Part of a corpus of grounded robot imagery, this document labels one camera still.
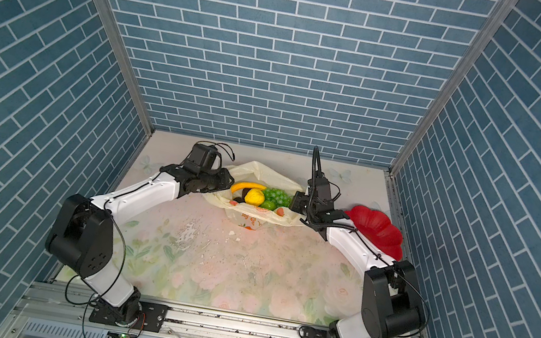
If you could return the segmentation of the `red flower-shaped plastic plate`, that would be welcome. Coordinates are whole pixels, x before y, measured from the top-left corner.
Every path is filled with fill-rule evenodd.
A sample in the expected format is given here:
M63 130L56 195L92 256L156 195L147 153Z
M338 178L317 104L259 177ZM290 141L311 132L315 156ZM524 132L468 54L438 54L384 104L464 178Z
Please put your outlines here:
M358 232L375 247L396 261L402 260L402 233L385 213L358 205L347 210L346 214Z

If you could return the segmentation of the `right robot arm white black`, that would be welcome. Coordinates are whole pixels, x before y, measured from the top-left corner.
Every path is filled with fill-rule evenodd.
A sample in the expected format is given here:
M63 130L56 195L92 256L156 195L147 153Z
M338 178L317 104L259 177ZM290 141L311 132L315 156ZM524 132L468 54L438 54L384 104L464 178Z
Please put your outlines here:
M332 322L328 338L405 338L420 333L429 314L415 267L396 259L403 255L402 233L383 212L360 205L341 211L332 204L297 192L290 205L363 275L360 311Z

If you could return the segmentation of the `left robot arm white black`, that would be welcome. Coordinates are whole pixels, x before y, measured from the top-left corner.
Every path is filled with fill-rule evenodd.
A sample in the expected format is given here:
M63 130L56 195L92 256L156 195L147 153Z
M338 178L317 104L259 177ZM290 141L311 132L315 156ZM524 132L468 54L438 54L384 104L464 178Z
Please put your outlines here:
M216 171L167 165L151 178L105 195L65 199L45 242L46 250L71 268L108 307L129 322L139 311L139 291L113 262L114 231L137 214L188 194L229 190L225 168Z

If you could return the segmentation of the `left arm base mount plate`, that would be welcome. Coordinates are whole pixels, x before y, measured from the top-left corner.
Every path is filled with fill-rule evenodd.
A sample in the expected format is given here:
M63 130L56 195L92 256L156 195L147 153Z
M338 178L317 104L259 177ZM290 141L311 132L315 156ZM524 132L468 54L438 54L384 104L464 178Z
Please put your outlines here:
M113 307L105 300L99 300L89 320L96 324L159 333L169 309L165 304L142 302L139 299L129 300L120 307Z

